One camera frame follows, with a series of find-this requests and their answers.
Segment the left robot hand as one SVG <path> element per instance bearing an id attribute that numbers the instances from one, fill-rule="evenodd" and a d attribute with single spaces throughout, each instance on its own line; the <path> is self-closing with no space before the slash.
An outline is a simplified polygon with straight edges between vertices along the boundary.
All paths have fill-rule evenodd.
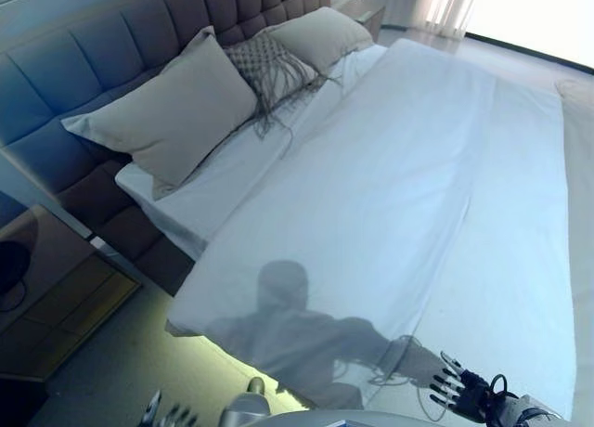
<path id="1" fill-rule="evenodd" d="M 153 397 L 149 400 L 145 411 L 141 415 L 140 427 L 149 426 L 177 426 L 181 425 L 189 416 L 188 408 L 181 408 L 179 404 L 173 405 L 164 415 L 157 419 L 157 415 L 161 406 L 161 390 L 157 390 Z"/>

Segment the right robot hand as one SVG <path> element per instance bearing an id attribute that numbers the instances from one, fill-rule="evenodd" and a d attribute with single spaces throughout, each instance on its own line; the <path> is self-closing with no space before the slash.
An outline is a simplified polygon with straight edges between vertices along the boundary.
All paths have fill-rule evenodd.
<path id="1" fill-rule="evenodd" d="M 479 375 L 442 351 L 442 371 L 433 376 L 430 383 L 430 399 L 438 406 L 461 418 L 479 424 L 486 424 L 489 384 Z"/>

